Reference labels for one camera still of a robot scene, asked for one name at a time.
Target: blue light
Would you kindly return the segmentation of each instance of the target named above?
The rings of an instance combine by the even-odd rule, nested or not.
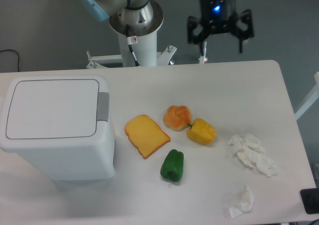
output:
[[[220,12],[220,5],[217,5],[215,8],[213,8],[214,12]]]

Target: floor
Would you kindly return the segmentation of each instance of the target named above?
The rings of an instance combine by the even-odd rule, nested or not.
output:
[[[187,44],[186,20],[200,17],[198,0],[156,0],[164,23],[158,32],[158,51],[177,47],[176,64],[197,63],[197,47]],[[231,35],[214,35],[207,41],[209,62],[277,61],[295,110],[315,85],[319,71],[318,0],[236,0],[237,11],[253,12],[255,37],[239,54]],[[117,36],[107,21],[95,21],[80,0],[0,0],[0,50],[20,54],[21,71],[84,69],[91,56],[119,54]],[[0,53],[0,72],[17,71],[12,52]],[[319,161],[319,102],[299,120],[298,126],[310,164]]]

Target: white trash bin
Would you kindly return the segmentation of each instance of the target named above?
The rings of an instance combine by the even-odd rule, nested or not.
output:
[[[114,175],[107,80],[99,75],[20,77],[0,109],[0,148],[54,180]]]

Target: white sticker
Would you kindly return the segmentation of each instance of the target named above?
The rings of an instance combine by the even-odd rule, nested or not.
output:
[[[138,42],[137,36],[127,37],[126,39],[129,45],[136,44]]]

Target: green bell pepper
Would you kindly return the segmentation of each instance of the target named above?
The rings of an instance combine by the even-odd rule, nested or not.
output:
[[[160,175],[172,182],[178,182],[183,175],[184,154],[172,149],[166,156],[160,169]]]

